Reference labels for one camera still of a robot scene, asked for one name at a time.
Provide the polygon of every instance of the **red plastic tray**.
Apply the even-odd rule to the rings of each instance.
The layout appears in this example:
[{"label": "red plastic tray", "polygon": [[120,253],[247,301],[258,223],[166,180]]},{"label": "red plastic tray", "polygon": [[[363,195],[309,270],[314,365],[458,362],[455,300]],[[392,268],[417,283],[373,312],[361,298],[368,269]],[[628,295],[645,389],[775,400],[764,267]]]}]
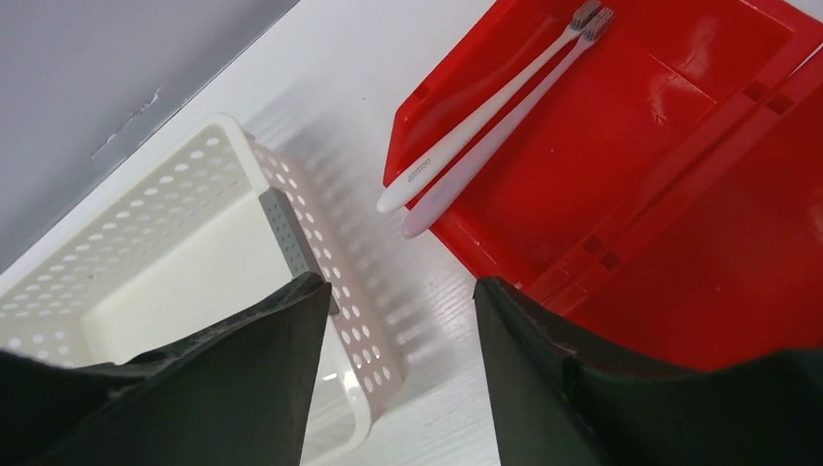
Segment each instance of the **red plastic tray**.
[{"label": "red plastic tray", "polygon": [[[384,183],[547,47],[579,3],[498,1],[398,110]],[[675,305],[652,299],[667,289],[687,293],[692,279],[728,268],[724,260],[680,267],[681,258],[673,255],[649,259],[680,271],[666,278],[669,287],[646,286],[648,278],[631,267],[639,267],[644,248],[673,221],[648,217],[673,186],[768,106],[782,111],[769,109],[778,119],[796,113],[792,107],[798,101],[785,95],[774,100],[774,91],[823,41],[823,26],[779,0],[604,3],[617,12],[609,33],[543,99],[432,230],[476,276],[501,276],[552,311],[675,363],[711,369],[775,348],[820,344],[820,332],[812,341],[797,335],[766,338],[763,326],[734,335],[728,326],[709,330],[713,320],[706,300],[672,295]],[[779,157],[771,161],[780,166]],[[635,226],[642,220],[652,226]],[[701,225],[719,227],[710,218]],[[641,233],[650,231],[654,234]],[[644,234],[649,238],[638,239],[634,249],[616,246]],[[695,245],[691,238],[675,239],[680,241],[675,250]],[[730,274],[742,273],[746,265],[736,262]],[[631,295],[609,294],[615,283]],[[714,319],[716,313],[729,321],[746,319],[750,297],[742,296],[743,290],[733,294],[740,299],[709,299]],[[719,310],[721,303],[726,304]],[[680,326],[683,315],[694,316],[692,323]],[[674,334],[691,341],[674,343]],[[732,337],[742,339],[741,348],[731,348]]]}]

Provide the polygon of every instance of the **toothbrush handle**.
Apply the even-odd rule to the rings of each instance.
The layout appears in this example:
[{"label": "toothbrush handle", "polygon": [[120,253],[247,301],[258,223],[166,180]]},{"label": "toothbrush handle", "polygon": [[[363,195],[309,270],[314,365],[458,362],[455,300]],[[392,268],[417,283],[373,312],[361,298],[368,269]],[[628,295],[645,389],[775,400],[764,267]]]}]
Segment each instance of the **toothbrush handle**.
[{"label": "toothbrush handle", "polygon": [[503,142],[523,122],[523,119],[535,108],[541,98],[591,45],[592,43],[587,41],[577,42],[575,47],[569,51],[569,54],[558,63],[551,73],[423,195],[403,220],[401,226],[403,236],[413,238],[426,231],[432,226],[432,223],[440,218],[480,169],[483,168],[483,165],[488,162],[497,149],[503,145]]},{"label": "toothbrush handle", "polygon": [[469,116],[451,129],[434,146],[401,173],[383,192],[378,200],[378,211],[388,213],[400,209],[411,201],[426,185],[435,179],[457,153],[511,100],[515,93],[529,81],[560,49],[574,38],[578,31],[567,27],[551,46],[477,107]]}]

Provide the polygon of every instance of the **white surface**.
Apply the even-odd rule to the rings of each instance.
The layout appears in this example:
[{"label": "white surface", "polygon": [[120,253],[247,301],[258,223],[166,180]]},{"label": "white surface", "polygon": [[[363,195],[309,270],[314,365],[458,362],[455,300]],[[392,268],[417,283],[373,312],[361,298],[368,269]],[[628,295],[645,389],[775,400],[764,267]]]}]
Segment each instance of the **white surface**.
[{"label": "white surface", "polygon": [[400,364],[297,164],[252,153],[227,116],[201,124],[153,164],[128,160],[3,274],[0,346],[64,366],[123,363],[260,301],[291,280],[287,263],[308,270],[283,212],[257,197],[282,179],[306,201],[338,306],[356,310],[329,317],[304,443],[305,464],[337,457],[397,392]]},{"label": "white surface", "polygon": [[[821,12],[815,0],[803,2]],[[492,0],[303,0],[139,151],[161,157],[225,112],[304,156],[347,201],[344,246],[407,364],[395,409],[336,465],[498,464],[471,300],[474,279],[402,214],[374,209],[394,112]]]},{"label": "white surface", "polygon": [[[307,160],[286,158],[284,151],[268,150],[256,143],[252,143],[251,150],[256,157],[253,171],[261,172],[266,189],[275,187],[291,203],[311,247],[309,253],[317,261],[318,272],[332,284],[332,296],[339,310],[331,317],[336,333],[332,341],[324,343],[324,349],[333,346],[332,353],[341,359],[338,366],[346,368],[339,371],[339,377],[349,409],[343,409],[346,405],[339,409],[333,409],[333,405],[327,408],[329,399],[324,395],[329,390],[315,391],[318,396],[312,399],[302,461],[304,464],[321,463],[363,443],[373,420],[379,418],[388,400],[403,385],[401,364],[394,346],[388,343],[383,322],[377,317],[372,300],[363,292],[350,265],[351,257],[357,255],[346,253],[338,241],[342,230],[336,228],[331,219],[340,216],[346,201],[339,196],[329,196],[331,186],[317,182],[320,174],[313,176],[306,171]],[[285,246],[286,259],[294,260],[298,247],[292,239],[297,232],[284,231],[280,214],[273,215],[272,223],[282,240],[281,246],[292,243],[292,246]],[[253,246],[255,241],[259,240],[251,240],[250,244]],[[305,261],[302,254],[298,260]],[[353,426],[349,422],[352,416]]]}]

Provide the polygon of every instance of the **white table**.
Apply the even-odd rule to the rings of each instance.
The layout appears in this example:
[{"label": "white table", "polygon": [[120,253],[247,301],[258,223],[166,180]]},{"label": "white table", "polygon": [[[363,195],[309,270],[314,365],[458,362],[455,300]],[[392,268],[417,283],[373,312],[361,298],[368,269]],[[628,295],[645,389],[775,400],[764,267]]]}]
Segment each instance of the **white table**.
[{"label": "white table", "polygon": [[[823,17],[818,0],[792,3]],[[162,156],[207,116],[269,147],[325,150],[362,212],[368,280],[408,362],[394,407],[339,465],[498,464],[472,304],[474,279],[430,234],[374,209],[394,113],[492,0],[302,0],[140,150]]]}]

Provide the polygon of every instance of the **red plastic box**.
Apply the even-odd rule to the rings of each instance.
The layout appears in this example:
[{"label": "red plastic box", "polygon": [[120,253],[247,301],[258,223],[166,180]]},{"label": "red plastic box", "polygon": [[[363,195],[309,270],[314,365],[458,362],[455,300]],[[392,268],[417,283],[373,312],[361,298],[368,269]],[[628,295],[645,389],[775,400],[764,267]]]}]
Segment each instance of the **red plastic box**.
[{"label": "red plastic box", "polygon": [[[398,110],[384,183],[580,3],[498,1]],[[823,59],[798,67],[823,25],[780,0],[604,3],[607,35],[432,230],[476,276],[674,363],[820,346]]]}]

